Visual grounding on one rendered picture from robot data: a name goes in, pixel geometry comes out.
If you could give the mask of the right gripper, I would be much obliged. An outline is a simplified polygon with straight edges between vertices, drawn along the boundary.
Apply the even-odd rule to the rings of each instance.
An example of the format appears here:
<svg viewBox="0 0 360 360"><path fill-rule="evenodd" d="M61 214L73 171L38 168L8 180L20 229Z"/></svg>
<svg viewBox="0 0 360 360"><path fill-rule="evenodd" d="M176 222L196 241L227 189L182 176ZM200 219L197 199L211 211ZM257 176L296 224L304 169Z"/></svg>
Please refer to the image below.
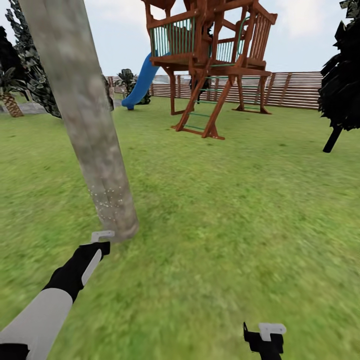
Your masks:
<svg viewBox="0 0 360 360"><path fill-rule="evenodd" d="M259 352L263 357L266 353L272 352L280 356L284 353L283 340L279 334L271 333L271 341L263 341L259 332L243 331L244 340L249 342L249 348L252 352Z"/></svg>

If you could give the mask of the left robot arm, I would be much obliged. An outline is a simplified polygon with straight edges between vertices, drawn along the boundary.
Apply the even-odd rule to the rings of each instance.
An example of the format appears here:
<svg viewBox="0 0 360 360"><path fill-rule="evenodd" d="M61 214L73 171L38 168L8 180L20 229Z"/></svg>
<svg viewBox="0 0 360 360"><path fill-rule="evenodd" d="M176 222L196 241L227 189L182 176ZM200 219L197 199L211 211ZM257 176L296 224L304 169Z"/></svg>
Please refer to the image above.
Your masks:
<svg viewBox="0 0 360 360"><path fill-rule="evenodd" d="M100 243L99 239L115 234L93 231L91 243L80 244L73 257L55 270L44 289L0 331L0 360L47 360L79 291L110 253L110 242Z"/></svg>

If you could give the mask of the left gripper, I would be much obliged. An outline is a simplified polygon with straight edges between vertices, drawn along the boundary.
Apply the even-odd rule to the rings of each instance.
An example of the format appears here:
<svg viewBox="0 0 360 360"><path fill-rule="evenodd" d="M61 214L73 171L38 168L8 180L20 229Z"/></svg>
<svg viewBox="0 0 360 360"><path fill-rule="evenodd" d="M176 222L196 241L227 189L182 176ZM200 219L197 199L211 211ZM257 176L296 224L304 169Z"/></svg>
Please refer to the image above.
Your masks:
<svg viewBox="0 0 360 360"><path fill-rule="evenodd" d="M110 242L96 243L96 246L100 248L101 255L108 255L110 253Z"/></svg>

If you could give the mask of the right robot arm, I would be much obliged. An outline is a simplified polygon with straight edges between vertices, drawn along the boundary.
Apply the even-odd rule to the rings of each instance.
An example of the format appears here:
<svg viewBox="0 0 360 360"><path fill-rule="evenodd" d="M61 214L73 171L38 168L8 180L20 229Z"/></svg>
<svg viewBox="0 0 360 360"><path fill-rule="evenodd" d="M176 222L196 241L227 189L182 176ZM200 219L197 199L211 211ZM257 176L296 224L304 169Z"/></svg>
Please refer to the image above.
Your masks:
<svg viewBox="0 0 360 360"><path fill-rule="evenodd" d="M287 328L283 323L260 322L259 332L244 330L244 340L249 342L252 352L259 352L262 360L281 360L280 354L283 350L283 334Z"/></svg>

